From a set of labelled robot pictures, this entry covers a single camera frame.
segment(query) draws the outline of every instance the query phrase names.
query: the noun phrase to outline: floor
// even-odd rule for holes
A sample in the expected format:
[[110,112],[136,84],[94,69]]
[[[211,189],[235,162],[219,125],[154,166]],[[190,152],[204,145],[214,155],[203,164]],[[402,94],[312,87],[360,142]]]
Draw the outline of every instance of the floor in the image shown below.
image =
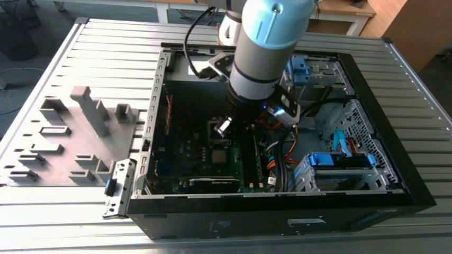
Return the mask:
[[[67,11],[60,13],[55,8],[54,2],[38,0],[38,4],[39,7],[36,7],[35,10],[42,25],[38,28],[31,29],[30,33],[39,47],[39,53],[27,61],[10,61],[0,53],[0,71],[15,67],[46,69],[78,17],[159,22],[158,11],[155,8],[66,3],[64,6]],[[170,22],[191,24],[194,19],[200,15],[200,12],[186,11],[184,15],[187,18],[182,19],[180,13],[176,10],[170,10]],[[211,24],[222,22],[223,15],[224,14],[219,13]],[[0,93],[0,138],[8,130],[18,111],[4,115],[3,113],[22,107],[39,77],[40,72],[38,70],[12,71],[3,75],[3,79],[7,80],[11,85],[10,90]]]
[[[42,20],[42,25],[30,30],[34,41],[39,47],[38,55],[27,61],[14,62],[0,53],[0,71],[15,67],[34,67],[46,69],[59,45],[62,44],[67,33],[72,27],[75,19],[80,16],[96,19],[116,19],[130,21],[158,22],[158,11],[154,8],[76,4],[66,3],[67,11],[60,13],[56,11],[54,3],[38,0],[39,7],[35,9]],[[187,19],[182,19],[182,15],[176,10],[170,10],[170,22],[191,24],[199,12],[184,13]],[[215,18],[216,22],[222,22],[223,14]],[[420,77],[428,85],[434,95],[442,103],[444,109],[452,114],[452,60],[447,63],[440,58],[434,58],[428,66],[420,72]],[[39,80],[40,72],[12,71],[3,75],[3,78],[11,84],[10,90],[0,93],[0,138],[8,130],[18,111],[10,112],[22,107],[27,97]]]

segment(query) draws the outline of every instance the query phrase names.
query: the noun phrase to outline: metal bracket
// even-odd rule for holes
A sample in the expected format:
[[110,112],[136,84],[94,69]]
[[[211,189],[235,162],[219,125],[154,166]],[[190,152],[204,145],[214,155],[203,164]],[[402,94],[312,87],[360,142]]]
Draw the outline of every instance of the metal bracket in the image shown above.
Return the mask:
[[126,215],[128,200],[132,194],[134,173],[136,169],[136,160],[126,159],[116,163],[114,176],[106,185],[106,212],[103,218],[127,219]]
[[234,63],[234,55],[226,53],[218,54],[208,60],[210,67],[218,72],[220,76],[230,79]]

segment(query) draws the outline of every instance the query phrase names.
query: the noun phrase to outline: blue cable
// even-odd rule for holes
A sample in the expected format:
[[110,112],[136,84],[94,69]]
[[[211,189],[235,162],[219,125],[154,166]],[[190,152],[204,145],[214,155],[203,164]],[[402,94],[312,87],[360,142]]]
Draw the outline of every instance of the blue cable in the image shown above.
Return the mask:
[[18,109],[15,109],[15,110],[11,110],[11,111],[8,111],[8,112],[6,112],[6,113],[0,113],[0,115],[7,115],[7,114],[10,114],[10,113],[12,113],[12,112],[16,112],[16,111],[20,110],[20,109],[22,109],[22,107],[18,108]]

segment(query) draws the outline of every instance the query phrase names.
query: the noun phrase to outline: white label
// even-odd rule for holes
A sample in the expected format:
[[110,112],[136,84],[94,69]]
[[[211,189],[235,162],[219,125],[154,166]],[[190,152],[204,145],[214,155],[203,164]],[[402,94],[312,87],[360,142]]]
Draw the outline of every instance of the white label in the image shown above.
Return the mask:
[[268,184],[276,185],[276,178],[275,177],[268,177]]
[[[198,72],[200,72],[204,68],[210,66],[210,63],[206,61],[192,61],[192,63]],[[195,75],[190,66],[188,66],[188,75]]]

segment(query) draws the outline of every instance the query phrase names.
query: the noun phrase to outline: black trash can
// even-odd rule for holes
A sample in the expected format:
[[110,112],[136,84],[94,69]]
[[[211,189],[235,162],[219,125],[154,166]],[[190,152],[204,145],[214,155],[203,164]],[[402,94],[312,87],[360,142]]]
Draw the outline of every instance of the black trash can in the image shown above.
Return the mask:
[[26,28],[36,28],[42,24],[34,8],[35,6],[35,0],[0,0],[0,7],[4,12]]
[[7,13],[0,12],[0,51],[12,61],[23,61],[36,55],[38,48],[27,29]]

